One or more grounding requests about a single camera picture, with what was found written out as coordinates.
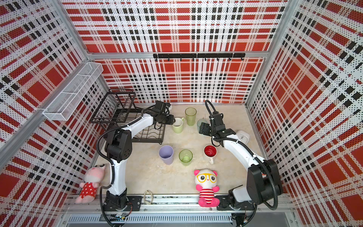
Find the teal translucent cup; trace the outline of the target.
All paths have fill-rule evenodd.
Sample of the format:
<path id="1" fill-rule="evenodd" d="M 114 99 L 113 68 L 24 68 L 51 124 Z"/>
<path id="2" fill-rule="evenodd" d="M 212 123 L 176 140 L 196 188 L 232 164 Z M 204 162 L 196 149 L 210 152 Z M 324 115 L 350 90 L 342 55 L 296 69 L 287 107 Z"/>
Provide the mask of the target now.
<path id="1" fill-rule="evenodd" d="M 206 119 L 199 119 L 197 121 L 197 132 L 199 132 L 202 123 L 207 123 L 207 120 Z"/>

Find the light green ceramic mug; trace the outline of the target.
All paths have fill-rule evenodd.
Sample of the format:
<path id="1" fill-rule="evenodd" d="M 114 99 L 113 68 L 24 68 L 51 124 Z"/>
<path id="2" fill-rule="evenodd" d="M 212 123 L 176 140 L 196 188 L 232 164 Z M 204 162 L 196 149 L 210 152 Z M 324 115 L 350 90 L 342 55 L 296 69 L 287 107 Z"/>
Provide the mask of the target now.
<path id="1" fill-rule="evenodd" d="M 184 117 L 182 118 L 175 118 L 175 122 L 172 125 L 172 129 L 175 133 L 179 134 L 183 131 L 184 129 Z"/>

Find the lilac plastic cup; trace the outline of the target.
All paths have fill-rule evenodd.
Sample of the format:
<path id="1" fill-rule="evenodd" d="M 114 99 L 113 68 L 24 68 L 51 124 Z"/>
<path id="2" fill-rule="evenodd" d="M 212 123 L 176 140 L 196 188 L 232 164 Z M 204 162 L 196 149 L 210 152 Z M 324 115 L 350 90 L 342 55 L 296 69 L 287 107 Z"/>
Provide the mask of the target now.
<path id="1" fill-rule="evenodd" d="M 171 165 L 174 161 L 174 149 L 169 145 L 162 146 L 159 156 L 166 165 Z"/>

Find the short green transparent cup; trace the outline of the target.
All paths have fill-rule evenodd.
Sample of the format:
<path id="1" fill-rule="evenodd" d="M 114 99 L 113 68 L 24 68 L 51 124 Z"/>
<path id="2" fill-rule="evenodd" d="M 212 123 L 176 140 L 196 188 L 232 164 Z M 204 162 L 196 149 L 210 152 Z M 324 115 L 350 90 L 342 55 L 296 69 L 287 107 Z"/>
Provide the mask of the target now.
<path id="1" fill-rule="evenodd" d="M 193 159 L 193 153 L 188 149 L 183 149 L 179 153 L 179 160 L 184 166 L 188 166 Z"/>

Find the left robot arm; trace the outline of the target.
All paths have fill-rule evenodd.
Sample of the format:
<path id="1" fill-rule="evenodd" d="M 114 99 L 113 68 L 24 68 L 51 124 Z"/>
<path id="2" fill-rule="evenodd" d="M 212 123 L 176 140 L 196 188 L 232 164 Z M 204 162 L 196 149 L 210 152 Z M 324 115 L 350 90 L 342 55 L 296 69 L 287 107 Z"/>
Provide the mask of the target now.
<path id="1" fill-rule="evenodd" d="M 174 124 L 171 108 L 170 103 L 156 101 L 142 109 L 135 120 L 120 126 L 115 123 L 98 138 L 96 151 L 111 165 L 110 184 L 100 188 L 100 196 L 103 189 L 107 190 L 106 198 L 100 199 L 102 211 L 122 211 L 128 206 L 125 178 L 127 160 L 132 153 L 132 139 L 154 124 Z"/>

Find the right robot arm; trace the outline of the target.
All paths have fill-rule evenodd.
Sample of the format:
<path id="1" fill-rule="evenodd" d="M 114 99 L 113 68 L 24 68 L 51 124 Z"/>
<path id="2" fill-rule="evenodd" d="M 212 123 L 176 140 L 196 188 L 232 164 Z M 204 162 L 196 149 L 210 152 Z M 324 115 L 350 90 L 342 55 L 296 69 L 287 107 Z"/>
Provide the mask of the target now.
<path id="1" fill-rule="evenodd" d="M 247 171 L 246 185 L 229 191 L 231 206 L 237 208 L 243 202 L 250 201 L 256 205 L 265 204 L 269 209 L 276 210 L 278 196 L 283 193 L 276 162 L 257 155 L 238 138 L 236 132 L 227 129 L 221 113 L 212 112 L 209 120 L 209 124 L 201 124 L 199 133 L 210 136 L 213 141 L 230 151 Z"/>

